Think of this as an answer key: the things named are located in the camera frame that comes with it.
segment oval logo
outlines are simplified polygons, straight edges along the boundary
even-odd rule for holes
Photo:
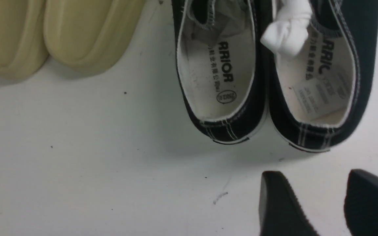
[[[232,103],[236,98],[237,94],[232,90],[225,90],[217,95],[217,101],[222,104]]]

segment shoe tongue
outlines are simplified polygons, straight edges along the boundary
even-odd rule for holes
[[[192,39],[212,47],[220,37],[243,32],[247,8],[244,0],[189,0],[188,17],[197,25]]]
[[[314,13],[311,19],[313,27],[325,36],[333,37],[340,29],[329,0],[310,0],[310,4]]]

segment canvas sneaker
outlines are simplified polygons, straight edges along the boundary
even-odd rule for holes
[[[177,72],[195,127],[237,144],[262,126],[267,111],[256,2],[173,0]]]
[[[269,106],[291,146],[328,151],[358,126],[369,99],[378,0],[264,0],[272,51]]]

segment shoe insole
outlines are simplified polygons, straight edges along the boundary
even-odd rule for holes
[[[353,88],[354,61],[344,37],[327,38],[309,27],[294,59],[278,55],[277,71],[290,112],[300,122],[339,126]]]
[[[113,0],[50,0],[46,40],[66,61],[85,58],[93,49]]]
[[[29,0],[0,0],[0,67],[15,58],[27,15]]]
[[[187,70],[181,70],[186,98],[199,119],[231,115],[248,95],[255,70],[255,43],[251,27],[220,39],[214,47],[186,38]]]

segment size label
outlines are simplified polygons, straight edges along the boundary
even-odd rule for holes
[[[309,119],[345,108],[351,91],[350,80],[340,66],[295,85],[294,91]]]

